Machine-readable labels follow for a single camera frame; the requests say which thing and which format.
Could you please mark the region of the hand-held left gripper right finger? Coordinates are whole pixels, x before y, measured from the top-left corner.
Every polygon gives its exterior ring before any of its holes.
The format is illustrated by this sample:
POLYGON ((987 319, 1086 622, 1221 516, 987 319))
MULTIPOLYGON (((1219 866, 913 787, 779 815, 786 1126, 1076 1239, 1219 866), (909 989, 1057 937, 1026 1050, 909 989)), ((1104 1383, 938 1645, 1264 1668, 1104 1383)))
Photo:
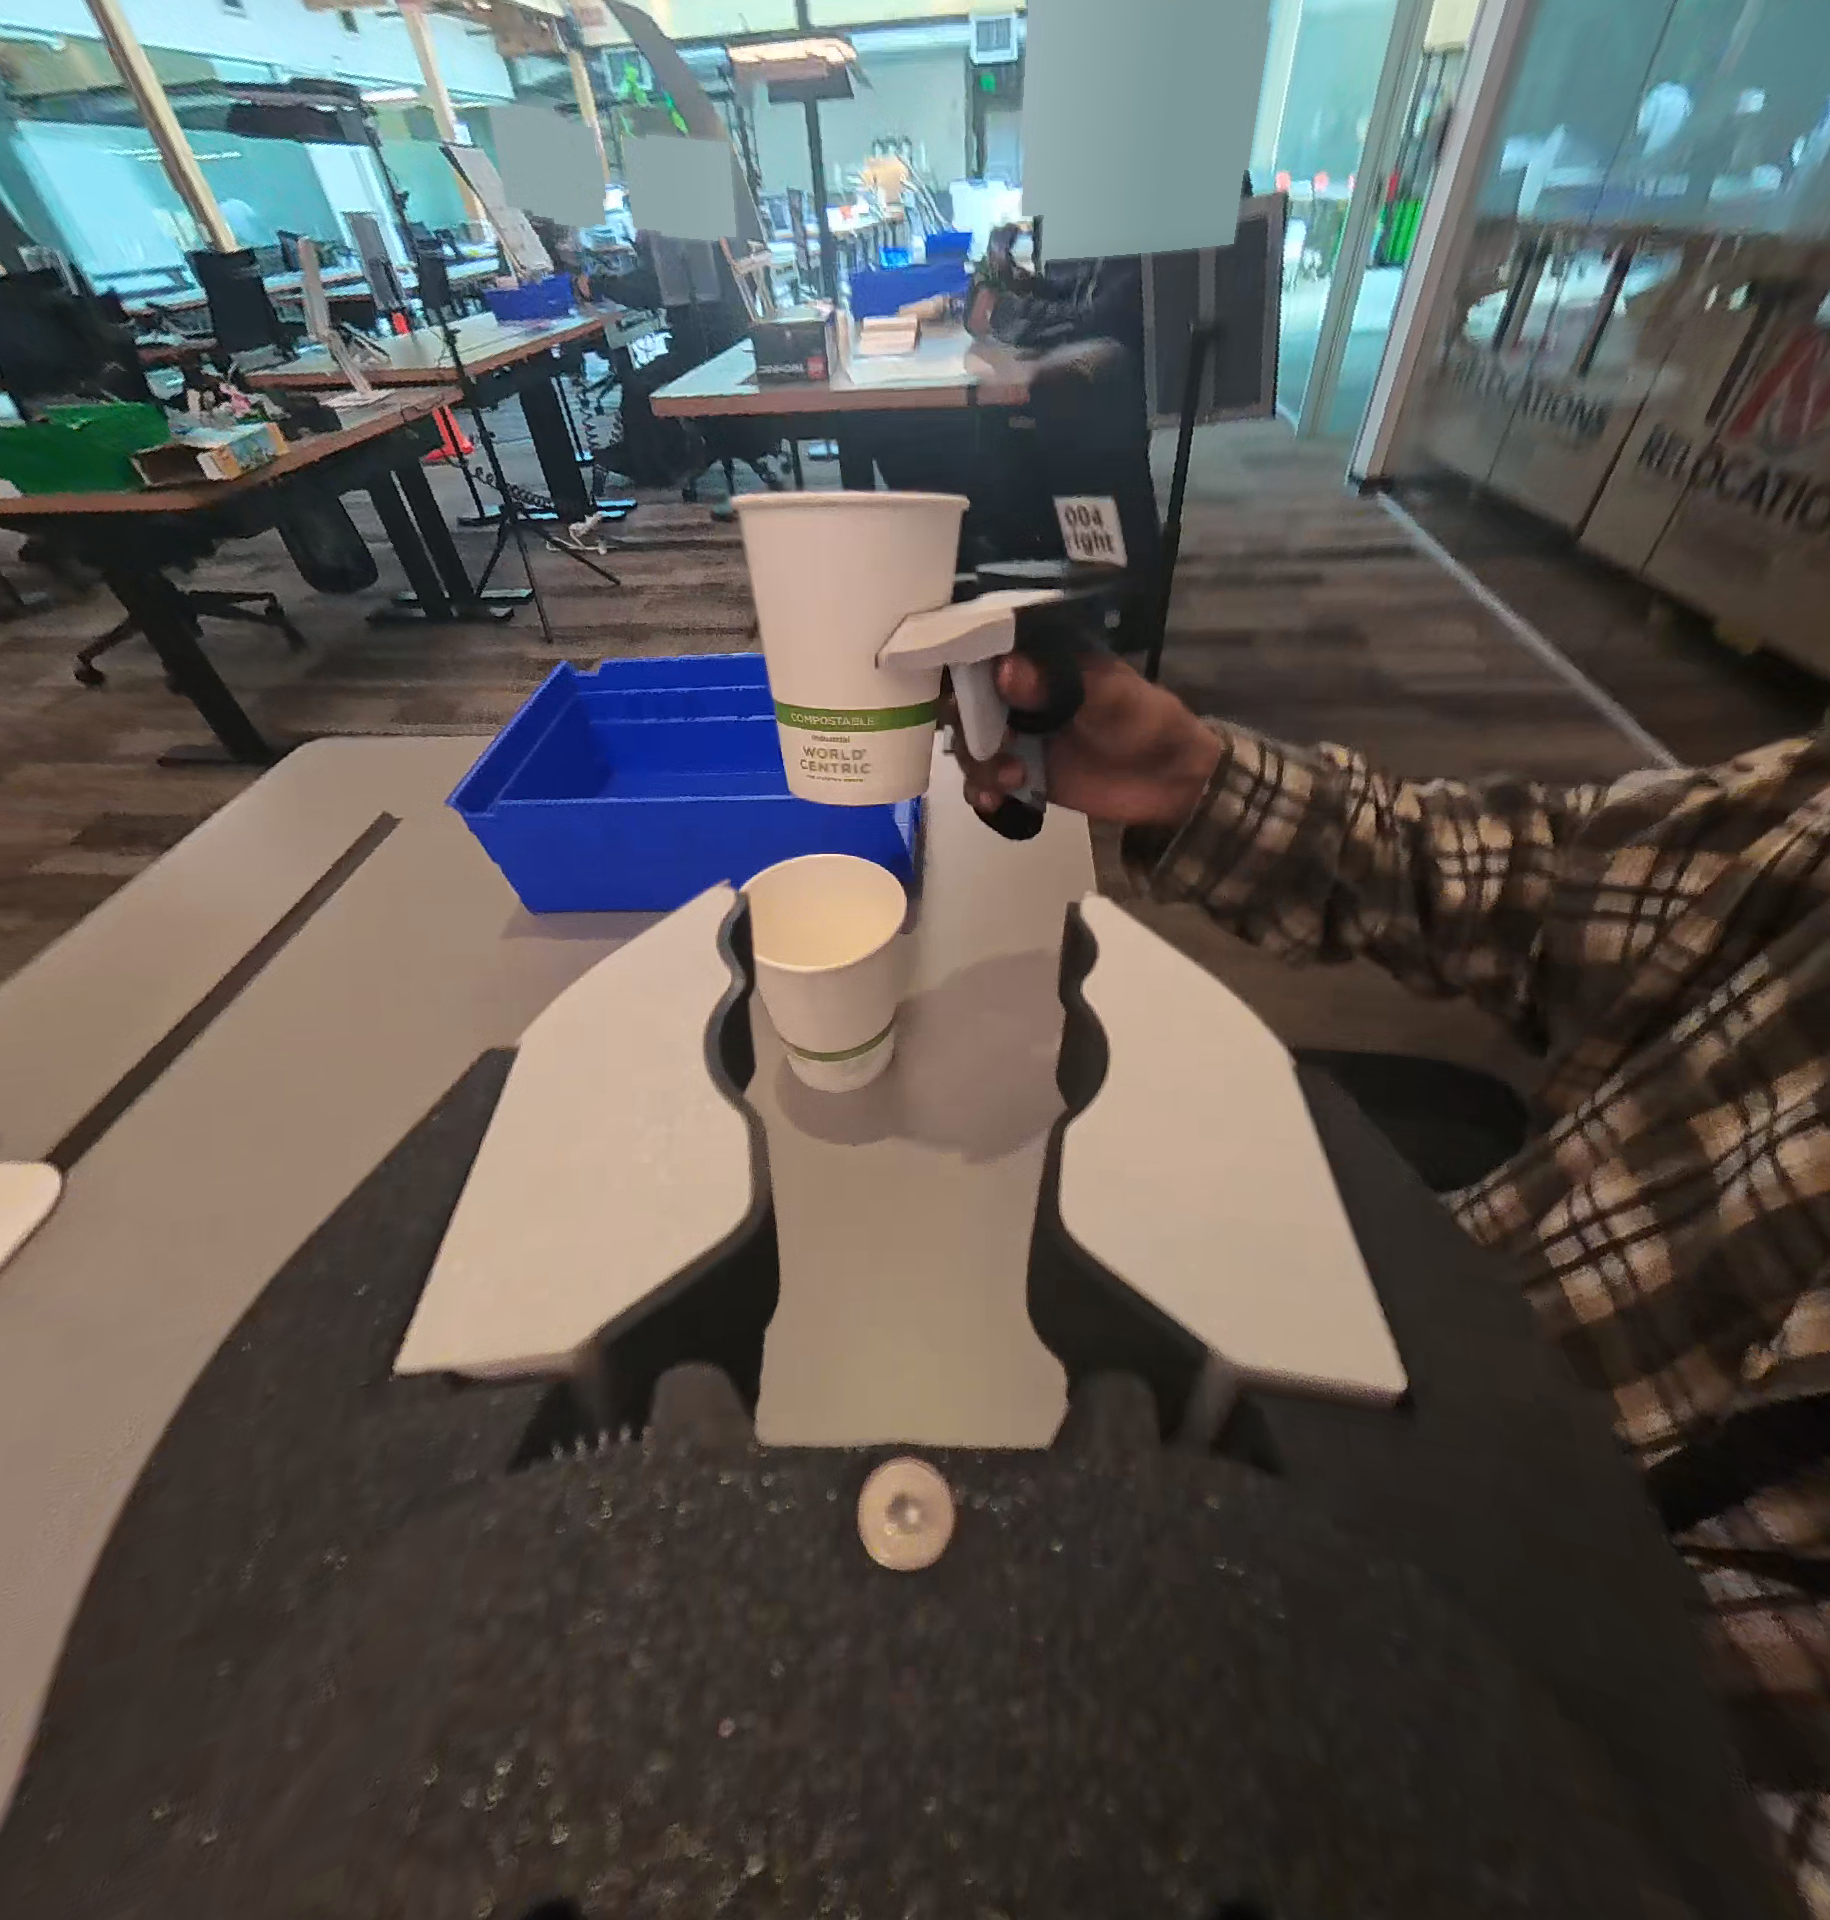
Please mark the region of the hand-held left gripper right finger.
POLYGON ((1408 1370, 1286 1043, 1111 901, 1071 905, 1026 1312, 1070 1386, 1129 1376, 1166 1435, 1243 1391, 1393 1407, 1408 1370))

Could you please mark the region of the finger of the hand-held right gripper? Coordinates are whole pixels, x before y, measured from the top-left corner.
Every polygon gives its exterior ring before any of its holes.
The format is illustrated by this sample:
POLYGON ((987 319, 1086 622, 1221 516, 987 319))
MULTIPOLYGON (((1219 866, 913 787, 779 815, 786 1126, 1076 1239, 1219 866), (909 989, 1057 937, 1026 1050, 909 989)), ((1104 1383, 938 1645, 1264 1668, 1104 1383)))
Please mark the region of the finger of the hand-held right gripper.
POLYGON ((1003 588, 906 615, 871 655, 881 672, 969 668, 1011 655, 1052 619, 1094 610, 1094 591, 1071 588, 1003 588))

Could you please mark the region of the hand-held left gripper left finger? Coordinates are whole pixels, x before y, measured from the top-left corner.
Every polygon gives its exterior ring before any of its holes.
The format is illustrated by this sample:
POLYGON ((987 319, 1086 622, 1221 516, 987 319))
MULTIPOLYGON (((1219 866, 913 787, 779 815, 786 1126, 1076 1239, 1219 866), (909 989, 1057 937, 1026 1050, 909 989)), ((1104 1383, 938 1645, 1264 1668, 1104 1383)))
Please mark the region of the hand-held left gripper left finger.
POLYGON ((759 1404, 779 1236, 741 892, 713 886, 522 1031, 394 1357, 401 1377, 566 1380, 642 1427, 713 1370, 759 1404))

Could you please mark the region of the white paper cup green band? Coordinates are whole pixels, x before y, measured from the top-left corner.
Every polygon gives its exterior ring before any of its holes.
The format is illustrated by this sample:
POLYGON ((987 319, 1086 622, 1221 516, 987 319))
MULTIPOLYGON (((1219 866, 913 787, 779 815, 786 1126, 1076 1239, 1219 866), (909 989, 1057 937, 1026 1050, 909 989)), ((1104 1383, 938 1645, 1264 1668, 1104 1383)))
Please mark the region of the white paper cup green band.
POLYGON ((800 855, 744 886, 759 999, 796 1080, 870 1087, 891 1065, 905 995, 901 881, 856 855, 800 855))
POLYGON ((735 502, 796 799, 906 804, 928 788, 941 668, 878 667, 896 627, 953 597, 957 494, 765 494, 735 502))

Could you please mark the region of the person's right forearm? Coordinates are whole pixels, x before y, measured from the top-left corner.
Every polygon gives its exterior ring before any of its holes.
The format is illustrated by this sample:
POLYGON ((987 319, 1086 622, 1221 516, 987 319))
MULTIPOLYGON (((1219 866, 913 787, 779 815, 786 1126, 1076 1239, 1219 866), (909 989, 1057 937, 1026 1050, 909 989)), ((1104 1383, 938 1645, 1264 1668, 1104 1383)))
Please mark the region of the person's right forearm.
POLYGON ((1830 1196, 1830 729, 1569 787, 1213 732, 1185 820, 1124 832, 1151 897, 1466 1001, 1544 1062, 1544 1134, 1457 1196, 1475 1236, 1597 1171, 1741 1218, 1830 1196))

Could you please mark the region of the person's right hand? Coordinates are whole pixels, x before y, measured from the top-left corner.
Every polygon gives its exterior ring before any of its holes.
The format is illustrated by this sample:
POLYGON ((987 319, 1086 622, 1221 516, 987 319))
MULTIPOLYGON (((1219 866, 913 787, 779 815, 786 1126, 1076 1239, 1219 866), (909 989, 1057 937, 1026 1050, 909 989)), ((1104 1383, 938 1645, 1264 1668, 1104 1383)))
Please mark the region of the person's right hand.
MULTIPOLYGON (((1047 736, 1043 750, 1047 804, 1094 825, 1181 832, 1221 767, 1221 732, 1126 660, 1086 654, 1077 667, 1081 704, 1047 736)), ((1016 709, 1037 711, 1050 704, 1043 668, 1019 655, 998 663, 998 692, 1016 709)), ((994 815, 1028 783, 1013 743, 1017 738, 994 756, 976 758, 956 729, 953 758, 976 812, 994 815)))

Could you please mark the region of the wood-edged office desk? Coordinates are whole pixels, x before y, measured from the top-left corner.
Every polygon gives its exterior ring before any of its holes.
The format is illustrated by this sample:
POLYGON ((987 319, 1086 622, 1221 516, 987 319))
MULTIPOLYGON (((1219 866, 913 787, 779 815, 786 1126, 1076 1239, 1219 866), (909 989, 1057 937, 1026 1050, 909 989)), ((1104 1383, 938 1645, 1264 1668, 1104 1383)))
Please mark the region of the wood-edged office desk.
POLYGON ((622 309, 574 310, 535 323, 503 323, 488 316, 461 323, 422 326, 354 362, 373 391, 455 386, 464 413, 488 413, 514 398, 540 465, 545 526, 576 526, 594 515, 592 485, 570 429, 561 381, 609 342, 622 309))
POLYGON ((882 424, 1013 411, 1034 370, 1024 356, 957 326, 925 330, 911 353, 838 360, 824 379, 761 379, 757 357, 757 340, 744 339, 657 386, 650 410, 706 429, 759 427, 781 442, 829 442, 850 494, 877 485, 871 447, 882 424))
POLYGON ((101 578, 159 660, 170 691, 207 729, 207 743, 160 754, 160 765, 238 765, 264 771, 296 747, 264 736, 215 668, 189 594, 172 578, 230 541, 250 541, 297 511, 371 497, 415 608, 386 608, 380 622, 457 622, 470 576, 455 548, 419 459, 433 447, 433 417, 457 392, 404 391, 359 421, 307 435, 279 459, 227 480, 140 494, 0 494, 0 526, 32 534, 101 578))

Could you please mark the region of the grey mesh panel stand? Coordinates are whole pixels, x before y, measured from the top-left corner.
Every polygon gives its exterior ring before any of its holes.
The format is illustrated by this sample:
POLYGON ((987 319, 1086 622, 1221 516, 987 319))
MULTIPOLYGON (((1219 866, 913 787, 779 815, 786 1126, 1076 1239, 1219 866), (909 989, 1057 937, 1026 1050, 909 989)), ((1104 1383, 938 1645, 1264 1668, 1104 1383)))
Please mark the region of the grey mesh panel stand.
POLYGON ((1246 196, 1224 246, 1140 257, 1144 407, 1151 429, 1175 432, 1144 627, 1149 680, 1168 645, 1198 429, 1274 416, 1286 225, 1286 192, 1246 196))

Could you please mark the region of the black tripod light stand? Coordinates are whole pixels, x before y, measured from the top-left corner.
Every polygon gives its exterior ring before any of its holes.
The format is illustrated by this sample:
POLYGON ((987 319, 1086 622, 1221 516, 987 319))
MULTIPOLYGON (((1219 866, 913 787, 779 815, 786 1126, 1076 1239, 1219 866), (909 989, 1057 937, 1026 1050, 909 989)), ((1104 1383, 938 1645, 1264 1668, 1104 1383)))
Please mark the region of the black tripod light stand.
POLYGON ((545 522, 542 516, 538 516, 535 512, 532 512, 522 505, 518 486, 510 480, 505 468, 499 461, 494 432, 488 424, 488 417, 487 417, 481 401, 479 401, 479 383, 475 381, 475 378, 472 375, 472 370, 466 366, 464 350, 462 350, 461 336, 457 334, 452 316, 442 301, 428 303, 428 295, 425 292, 422 254, 419 254, 415 235, 411 231, 411 224, 407 220, 404 188, 397 182, 394 173, 389 171, 389 166, 381 150, 380 138, 375 134, 368 134, 368 145, 375 152, 375 168, 389 192, 394 225, 401 229, 407 256, 417 272, 417 303, 419 303, 419 310, 422 310, 422 321, 425 321, 425 326, 434 329, 434 333, 442 340, 442 350, 448 356, 448 364, 452 366, 452 370, 457 375, 457 386, 461 389, 462 406, 466 410, 466 416, 470 416, 472 429, 474 429, 472 442, 488 464, 488 485, 493 486, 493 494, 497 499, 494 548, 490 550, 488 562, 484 563, 484 569, 479 572, 479 581, 475 582, 475 588, 472 588, 472 603, 475 607, 484 607, 488 612, 494 612, 494 610, 514 612, 516 610, 518 594, 512 588, 499 590, 499 601, 494 601, 494 603, 487 601, 487 595, 490 594, 490 581, 494 576, 494 569, 501 559, 501 550, 505 546, 512 546, 514 554, 518 556, 520 572, 524 576, 524 594, 527 594, 524 605, 538 618, 542 644, 553 649, 556 645, 556 632, 555 632, 555 625, 550 619, 548 601, 545 597, 545 591, 540 588, 535 557, 529 548, 532 546, 529 534, 535 534, 542 541, 545 548, 560 548, 560 542, 553 541, 553 534, 550 534, 553 522, 545 522))

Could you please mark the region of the black pole stand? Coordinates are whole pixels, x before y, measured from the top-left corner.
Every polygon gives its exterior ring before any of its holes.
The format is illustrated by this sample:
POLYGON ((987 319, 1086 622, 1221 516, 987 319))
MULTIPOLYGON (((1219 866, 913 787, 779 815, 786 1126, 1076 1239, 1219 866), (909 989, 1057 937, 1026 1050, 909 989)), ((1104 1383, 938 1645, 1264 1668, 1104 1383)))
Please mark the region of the black pole stand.
POLYGON ((829 180, 820 126, 824 102, 855 97, 855 46, 831 32, 800 31, 789 39, 729 46, 729 62, 739 84, 759 84, 776 106, 796 106, 804 116, 809 188, 795 224, 796 261, 806 264, 811 241, 811 284, 820 301, 838 303, 840 269, 829 219, 829 180))

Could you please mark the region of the black mesh basket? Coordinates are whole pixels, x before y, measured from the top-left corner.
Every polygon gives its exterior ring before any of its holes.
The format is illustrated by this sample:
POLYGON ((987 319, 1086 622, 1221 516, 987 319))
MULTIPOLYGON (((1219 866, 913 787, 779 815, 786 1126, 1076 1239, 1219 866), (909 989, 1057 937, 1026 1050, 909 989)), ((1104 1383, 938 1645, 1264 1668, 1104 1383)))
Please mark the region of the black mesh basket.
POLYGON ((375 556, 338 495, 301 495, 276 518, 279 541, 309 590, 349 597, 380 582, 375 556))

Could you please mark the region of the small printed carton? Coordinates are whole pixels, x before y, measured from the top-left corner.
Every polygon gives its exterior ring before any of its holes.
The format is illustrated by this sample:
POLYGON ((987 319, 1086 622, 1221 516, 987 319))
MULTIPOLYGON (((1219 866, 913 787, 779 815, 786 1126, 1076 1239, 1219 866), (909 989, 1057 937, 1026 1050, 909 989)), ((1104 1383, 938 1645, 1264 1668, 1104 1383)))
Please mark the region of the small printed carton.
POLYGON ((130 468, 145 490, 227 485, 275 465, 289 439, 272 421, 238 421, 199 427, 130 453, 130 468))

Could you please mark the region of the green plastic crate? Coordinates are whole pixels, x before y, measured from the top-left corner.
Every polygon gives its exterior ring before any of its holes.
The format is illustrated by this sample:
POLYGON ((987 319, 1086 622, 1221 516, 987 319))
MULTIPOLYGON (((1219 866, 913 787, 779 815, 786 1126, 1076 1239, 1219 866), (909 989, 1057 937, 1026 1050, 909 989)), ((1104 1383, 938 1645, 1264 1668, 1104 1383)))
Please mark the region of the green plastic crate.
POLYGON ((0 483, 21 495, 137 494, 135 457, 172 443, 164 411, 137 401, 55 406, 0 423, 0 483))

